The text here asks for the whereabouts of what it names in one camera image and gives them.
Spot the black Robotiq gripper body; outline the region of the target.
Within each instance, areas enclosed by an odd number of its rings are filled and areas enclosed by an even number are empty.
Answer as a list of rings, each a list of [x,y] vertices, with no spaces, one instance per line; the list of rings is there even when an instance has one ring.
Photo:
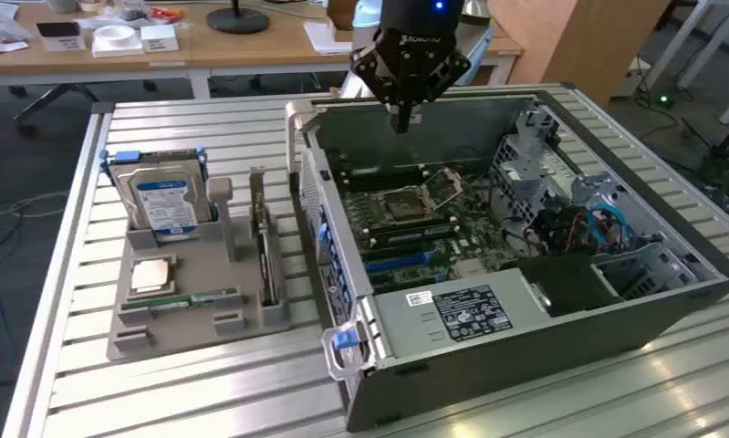
[[[397,76],[401,99],[403,62],[411,57],[405,53],[435,52],[447,57],[453,49],[459,50],[456,28],[463,5],[461,1],[383,2],[381,22],[373,44]]]

